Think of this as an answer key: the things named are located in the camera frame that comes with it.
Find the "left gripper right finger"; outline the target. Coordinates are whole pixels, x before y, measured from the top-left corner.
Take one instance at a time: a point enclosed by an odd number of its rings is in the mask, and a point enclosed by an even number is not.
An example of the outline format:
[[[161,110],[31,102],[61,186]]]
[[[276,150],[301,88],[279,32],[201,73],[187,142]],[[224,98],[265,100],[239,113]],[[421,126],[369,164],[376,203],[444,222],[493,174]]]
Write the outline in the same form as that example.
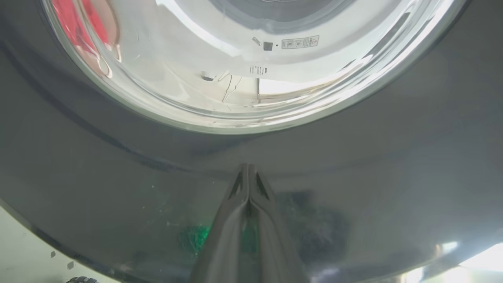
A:
[[[275,193],[256,165],[249,166],[249,201],[257,212],[261,282],[309,282],[278,209]]]

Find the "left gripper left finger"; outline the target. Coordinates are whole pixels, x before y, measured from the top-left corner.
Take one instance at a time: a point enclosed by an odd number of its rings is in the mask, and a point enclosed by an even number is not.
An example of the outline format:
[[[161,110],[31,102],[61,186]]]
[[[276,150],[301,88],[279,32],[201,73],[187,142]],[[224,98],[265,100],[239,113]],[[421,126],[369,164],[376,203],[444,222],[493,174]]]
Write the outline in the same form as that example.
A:
[[[192,283],[237,282],[241,233],[248,206],[249,166],[241,164],[192,269]]]

